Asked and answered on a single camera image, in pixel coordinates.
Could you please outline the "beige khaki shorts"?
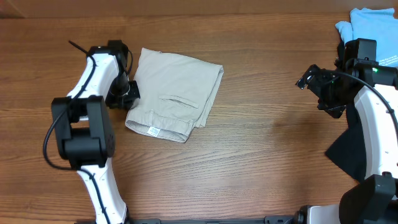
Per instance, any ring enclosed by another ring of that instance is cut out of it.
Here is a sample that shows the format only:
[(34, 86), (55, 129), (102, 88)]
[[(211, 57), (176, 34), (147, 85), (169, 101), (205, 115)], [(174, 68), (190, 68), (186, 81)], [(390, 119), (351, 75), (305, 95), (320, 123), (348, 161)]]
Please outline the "beige khaki shorts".
[(222, 65), (143, 48), (134, 79), (141, 97), (125, 125), (136, 133), (186, 142), (206, 125), (224, 74)]

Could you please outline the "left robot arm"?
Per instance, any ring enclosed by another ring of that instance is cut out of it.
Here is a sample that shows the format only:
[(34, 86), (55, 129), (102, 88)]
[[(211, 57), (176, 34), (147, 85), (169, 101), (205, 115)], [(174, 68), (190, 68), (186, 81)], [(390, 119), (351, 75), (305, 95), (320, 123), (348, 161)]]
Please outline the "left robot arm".
[(139, 99), (129, 79), (132, 52), (121, 40), (92, 46), (84, 52), (86, 67), (74, 89), (51, 104), (53, 123), (44, 139), (55, 134), (60, 157), (84, 182), (95, 209), (95, 223), (130, 223), (113, 172), (116, 137), (110, 109), (128, 110)]

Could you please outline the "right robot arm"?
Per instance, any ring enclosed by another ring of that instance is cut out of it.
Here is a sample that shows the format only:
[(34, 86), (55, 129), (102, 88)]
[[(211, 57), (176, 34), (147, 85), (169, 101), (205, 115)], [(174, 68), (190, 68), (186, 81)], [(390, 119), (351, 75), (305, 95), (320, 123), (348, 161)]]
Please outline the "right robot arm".
[(292, 223), (397, 223), (397, 69), (376, 60), (377, 42), (341, 43), (335, 70), (313, 64), (296, 82), (318, 97), (319, 110), (346, 114), (333, 147), (366, 159), (364, 179), (336, 205), (302, 207)]

